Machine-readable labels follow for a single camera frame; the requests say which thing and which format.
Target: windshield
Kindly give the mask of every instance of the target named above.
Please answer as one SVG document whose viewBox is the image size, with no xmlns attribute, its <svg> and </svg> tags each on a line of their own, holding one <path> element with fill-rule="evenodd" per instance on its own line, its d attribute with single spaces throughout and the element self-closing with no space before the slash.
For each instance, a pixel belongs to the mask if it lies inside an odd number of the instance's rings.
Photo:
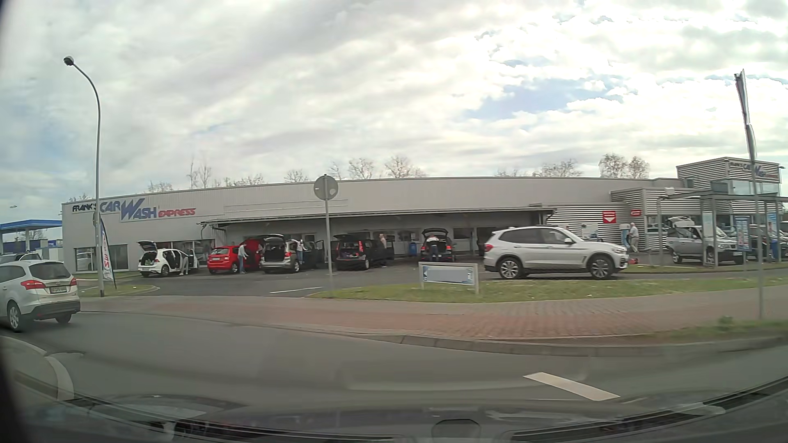
<svg viewBox="0 0 788 443">
<path fill-rule="evenodd" d="M 788 0 L 3 6 L 0 420 L 786 439 Z"/>
</svg>

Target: taillight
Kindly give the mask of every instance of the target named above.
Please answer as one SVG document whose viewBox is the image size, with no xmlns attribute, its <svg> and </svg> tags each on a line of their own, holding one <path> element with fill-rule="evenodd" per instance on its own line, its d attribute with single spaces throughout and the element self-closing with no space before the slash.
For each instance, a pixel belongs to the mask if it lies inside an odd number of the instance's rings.
<svg viewBox="0 0 788 443">
<path fill-rule="evenodd" d="M 46 286 L 38 280 L 25 280 L 20 283 L 25 289 L 46 289 Z"/>
</svg>

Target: red hatchback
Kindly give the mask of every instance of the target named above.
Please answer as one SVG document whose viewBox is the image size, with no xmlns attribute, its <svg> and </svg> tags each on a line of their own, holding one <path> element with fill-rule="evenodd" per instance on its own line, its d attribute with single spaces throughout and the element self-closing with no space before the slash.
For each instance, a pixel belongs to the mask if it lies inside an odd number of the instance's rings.
<svg viewBox="0 0 788 443">
<path fill-rule="evenodd" d="M 260 253 L 257 252 L 257 240 L 245 240 L 247 259 L 243 261 L 245 270 L 257 270 L 260 267 Z M 231 274 L 238 272 L 238 245 L 218 246 L 208 255 L 208 272 L 215 274 L 227 271 Z"/>
</svg>

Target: white hatchback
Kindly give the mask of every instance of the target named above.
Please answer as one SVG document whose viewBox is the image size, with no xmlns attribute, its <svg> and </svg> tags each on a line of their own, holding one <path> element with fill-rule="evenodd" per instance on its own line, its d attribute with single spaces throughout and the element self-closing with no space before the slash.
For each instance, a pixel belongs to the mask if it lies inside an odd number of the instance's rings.
<svg viewBox="0 0 788 443">
<path fill-rule="evenodd" d="M 14 332 L 32 320 L 55 318 L 68 323 L 80 311 L 76 279 L 62 262 L 21 260 L 0 264 L 0 316 Z"/>
</svg>

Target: brick sidewalk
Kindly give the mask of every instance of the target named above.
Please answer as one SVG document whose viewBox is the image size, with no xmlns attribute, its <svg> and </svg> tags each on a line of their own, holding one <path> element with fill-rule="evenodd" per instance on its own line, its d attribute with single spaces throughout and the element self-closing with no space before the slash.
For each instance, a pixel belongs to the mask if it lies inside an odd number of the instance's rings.
<svg viewBox="0 0 788 443">
<path fill-rule="evenodd" d="M 788 318 L 788 286 L 764 289 L 768 318 Z M 85 311 L 178 315 L 253 326 L 453 338 L 522 339 L 647 333 L 757 318 L 757 290 L 594 300 L 418 303 L 234 296 L 83 299 Z"/>
</svg>

